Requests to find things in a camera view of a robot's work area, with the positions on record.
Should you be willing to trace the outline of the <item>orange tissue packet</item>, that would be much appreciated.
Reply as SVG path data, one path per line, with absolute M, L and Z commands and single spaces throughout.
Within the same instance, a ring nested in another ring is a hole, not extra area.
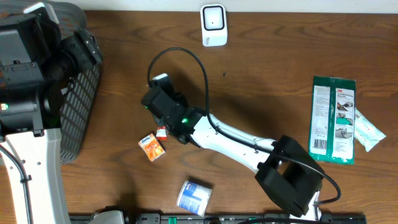
M 145 152 L 151 162 L 165 154 L 164 148 L 152 133 L 141 139 L 138 142 L 138 145 Z

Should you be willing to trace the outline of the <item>blue white packet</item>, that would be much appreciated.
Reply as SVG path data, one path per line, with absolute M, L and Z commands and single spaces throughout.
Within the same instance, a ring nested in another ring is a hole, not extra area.
M 211 189 L 186 180 L 179 192 L 177 206 L 204 217 L 211 193 Z

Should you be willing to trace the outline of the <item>green white 3M package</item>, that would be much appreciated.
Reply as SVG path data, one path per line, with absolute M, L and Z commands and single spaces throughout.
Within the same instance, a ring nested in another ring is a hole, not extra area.
M 308 153 L 317 161 L 354 164 L 356 82 L 314 76 Z

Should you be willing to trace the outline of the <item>light blue wipes pack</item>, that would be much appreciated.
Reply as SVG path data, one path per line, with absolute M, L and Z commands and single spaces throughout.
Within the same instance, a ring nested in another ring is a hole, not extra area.
M 364 146 L 366 152 L 369 152 L 386 135 L 355 108 L 354 137 Z

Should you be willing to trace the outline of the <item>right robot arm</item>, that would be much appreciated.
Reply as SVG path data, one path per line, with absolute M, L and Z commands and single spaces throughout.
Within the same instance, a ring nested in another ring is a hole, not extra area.
M 260 138 L 190 107 L 168 79 L 152 80 L 142 104 L 182 144 L 223 154 L 247 167 L 266 195 L 292 218 L 319 221 L 323 169 L 294 139 Z

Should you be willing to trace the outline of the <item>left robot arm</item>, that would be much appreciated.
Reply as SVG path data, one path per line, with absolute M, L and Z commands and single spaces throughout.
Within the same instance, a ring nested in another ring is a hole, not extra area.
M 103 55 L 69 2 L 1 2 L 1 157 L 18 223 L 69 223 L 60 166 L 80 153 Z

